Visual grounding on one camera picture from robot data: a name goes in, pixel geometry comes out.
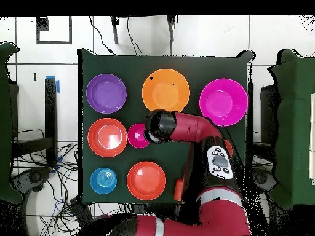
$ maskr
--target purple plate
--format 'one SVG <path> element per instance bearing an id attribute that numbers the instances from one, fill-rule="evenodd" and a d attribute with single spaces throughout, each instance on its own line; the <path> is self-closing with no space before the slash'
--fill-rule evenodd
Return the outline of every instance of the purple plate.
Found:
<path id="1" fill-rule="evenodd" d="M 99 113 L 111 114 L 122 108 L 127 91 L 120 78 L 112 74 L 99 74 L 87 85 L 86 98 Z"/>

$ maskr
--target plate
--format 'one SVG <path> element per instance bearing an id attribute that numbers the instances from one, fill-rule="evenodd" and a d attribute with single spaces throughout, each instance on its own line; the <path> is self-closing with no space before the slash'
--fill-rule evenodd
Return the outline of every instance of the plate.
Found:
<path id="1" fill-rule="evenodd" d="M 190 89 L 187 80 L 173 69 L 159 69 L 146 79 L 142 100 L 150 110 L 182 111 L 187 105 Z"/>
<path id="2" fill-rule="evenodd" d="M 110 168 L 99 168 L 91 174 L 90 184 L 98 194 L 109 194 L 117 185 L 115 172 Z"/>
<path id="3" fill-rule="evenodd" d="M 158 198 L 166 185 L 163 169 L 149 161 L 135 164 L 128 172 L 127 187 L 130 193 L 140 200 Z"/>
<path id="4" fill-rule="evenodd" d="M 216 79 L 201 92 L 199 107 L 204 117 L 217 126 L 238 123 L 246 113 L 248 98 L 238 82 L 231 79 Z"/>
<path id="5" fill-rule="evenodd" d="M 91 125 L 87 141 L 96 155 L 115 157 L 127 144 L 127 132 L 123 124 L 116 119 L 99 119 Z"/>
<path id="6" fill-rule="evenodd" d="M 143 123 L 137 123 L 131 126 L 128 130 L 128 141 L 135 148 L 145 148 L 150 144 L 149 141 L 143 136 L 145 131 L 145 125 Z"/>
<path id="7" fill-rule="evenodd" d="M 122 108 L 127 91 L 120 78 L 112 74 L 99 74 L 88 84 L 87 102 L 99 113 L 111 114 Z"/>

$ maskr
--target orange plate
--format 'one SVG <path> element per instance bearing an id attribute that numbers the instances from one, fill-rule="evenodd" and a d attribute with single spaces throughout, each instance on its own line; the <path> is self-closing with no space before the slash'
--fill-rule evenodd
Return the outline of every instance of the orange plate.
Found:
<path id="1" fill-rule="evenodd" d="M 87 142 L 96 155 L 115 157 L 127 144 L 127 132 L 123 124 L 116 119 L 99 119 L 90 127 Z"/>
<path id="2" fill-rule="evenodd" d="M 165 185 L 166 176 L 163 169 L 149 161 L 135 164 L 127 175 L 130 193 L 140 200 L 153 200 L 159 197 Z"/>
<path id="3" fill-rule="evenodd" d="M 150 110 L 182 111 L 187 105 L 190 89 L 185 77 L 173 69 L 159 69 L 143 84 L 142 99 Z"/>

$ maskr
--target green cloth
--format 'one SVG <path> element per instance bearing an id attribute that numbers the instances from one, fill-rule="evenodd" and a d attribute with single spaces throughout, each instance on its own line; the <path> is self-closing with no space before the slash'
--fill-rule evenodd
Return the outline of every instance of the green cloth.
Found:
<path id="1" fill-rule="evenodd" d="M 0 43 L 0 88 L 1 88 L 1 128 L 0 128 L 0 199 L 10 203 L 20 203 L 23 197 L 12 188 L 11 176 L 12 116 L 7 60 L 19 49 L 10 42 Z"/>
<path id="2" fill-rule="evenodd" d="M 270 68 L 281 94 L 277 117 L 275 177 L 280 182 L 269 195 L 283 208 L 315 205 L 315 186 L 309 179 L 311 94 L 315 93 L 315 58 L 285 50 Z"/>
<path id="3" fill-rule="evenodd" d="M 81 49 L 81 52 L 83 86 L 79 88 L 83 88 L 83 202 L 143 203 L 129 192 L 126 178 L 132 166 L 148 160 L 162 167 L 167 180 L 163 193 L 151 202 L 175 203 L 173 199 L 175 183 L 176 180 L 183 178 L 189 143 L 150 144 L 143 149 L 136 149 L 127 144 L 124 151 L 116 157 L 103 158 L 94 154 L 87 143 L 87 132 L 90 126 L 103 117 L 119 120 L 126 130 L 135 123 L 144 122 L 149 111 L 142 101 L 142 85 L 152 72 L 162 68 L 174 69 L 184 75 L 191 93 L 188 105 L 183 112 L 201 115 L 199 96 L 209 82 L 218 78 L 229 78 L 237 81 L 247 90 L 247 64 L 253 58 L 253 53 L 246 51 L 239 57 L 136 57 L 134 55 L 94 55 L 86 49 Z M 127 89 L 125 105 L 114 114 L 100 114 L 94 111 L 86 100 L 88 83 L 101 73 L 116 75 Z M 244 158 L 245 117 L 237 124 L 228 127 L 228 130 L 241 157 Z M 118 179 L 115 190 L 107 195 L 94 192 L 90 186 L 91 174 L 101 167 L 113 169 Z"/>

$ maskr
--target blue cup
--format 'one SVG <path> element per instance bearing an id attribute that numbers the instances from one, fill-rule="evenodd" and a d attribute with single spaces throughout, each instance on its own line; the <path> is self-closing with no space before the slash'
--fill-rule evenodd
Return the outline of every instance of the blue cup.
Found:
<path id="1" fill-rule="evenodd" d="M 99 168 L 92 173 L 90 183 L 96 193 L 109 194 L 117 185 L 117 177 L 112 169 Z"/>

